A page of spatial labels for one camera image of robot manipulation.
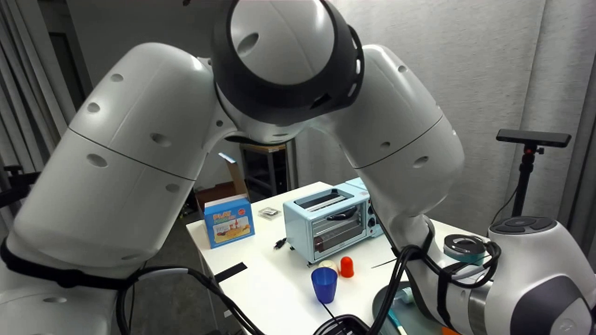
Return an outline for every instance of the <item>white table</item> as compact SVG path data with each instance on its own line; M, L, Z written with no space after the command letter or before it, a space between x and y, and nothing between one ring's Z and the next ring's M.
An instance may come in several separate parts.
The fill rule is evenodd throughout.
M311 282L314 269L288 244L274 250L275 242L285 237L284 218L272 221L258 216L264 207L282 210L285 201L294 200L331 185L316 182L252 204L255 235L211 249L204 221L187 225L193 241L212 273L217 274L240 262L247 269L223 280L220 286L265 334L312 334L330 318L317 301ZM469 234L462 229L433 220L439 247L449 234ZM367 239L342 250L329 259L336 264L343 256L354 262L354 277L339 277L335 299L327 307L334 315L353 314L368 325L374 321L373 298L389 283L394 263L372 266L394 257L385 236Z

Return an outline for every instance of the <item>blue plastic cup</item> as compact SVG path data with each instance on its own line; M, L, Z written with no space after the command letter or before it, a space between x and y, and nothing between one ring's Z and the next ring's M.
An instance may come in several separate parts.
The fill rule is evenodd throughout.
M331 268L317 268L312 271L311 280L316 298L322 303L332 302L337 288L337 272Z

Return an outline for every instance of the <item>blue box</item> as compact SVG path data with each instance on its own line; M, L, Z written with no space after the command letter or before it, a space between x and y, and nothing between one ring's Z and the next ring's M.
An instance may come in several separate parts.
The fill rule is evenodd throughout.
M254 235L253 214L245 194L208 202L204 214L211 248Z

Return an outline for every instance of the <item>curtain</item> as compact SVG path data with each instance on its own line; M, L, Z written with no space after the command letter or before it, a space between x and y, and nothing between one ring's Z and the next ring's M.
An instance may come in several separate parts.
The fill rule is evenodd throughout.
M593 1L334 4L363 44L383 44L406 62L460 136L462 178L429 217L486 232L515 189L522 153L495 139L499 129L564 132L575 139L596 45ZM575 144L536 157L524 215L557 218ZM300 134L296 147L300 185L355 176L339 146L316 130ZM510 215L511 206L501 214Z
M44 19L35 0L0 0L0 190L4 166L41 171L75 115ZM0 209L2 231L18 206Z

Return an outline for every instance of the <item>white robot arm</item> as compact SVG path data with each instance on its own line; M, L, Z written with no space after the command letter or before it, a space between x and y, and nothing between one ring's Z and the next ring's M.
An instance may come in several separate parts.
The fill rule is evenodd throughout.
M362 48L320 0L233 1L212 46L212 67L171 46L137 46L85 101L0 250L0 333L108 334L116 292L76 285L77 271L117 282L155 255L224 138L278 144L307 126L330 134L393 247L424 247L440 268L456 262L425 244L424 213L459 177L462 147L394 53ZM419 308L463 335L591 334L590 265L560 224L531 220L491 228L502 254L481 287L449 283L437 299L437 274L408 262ZM75 271L57 283L15 259Z

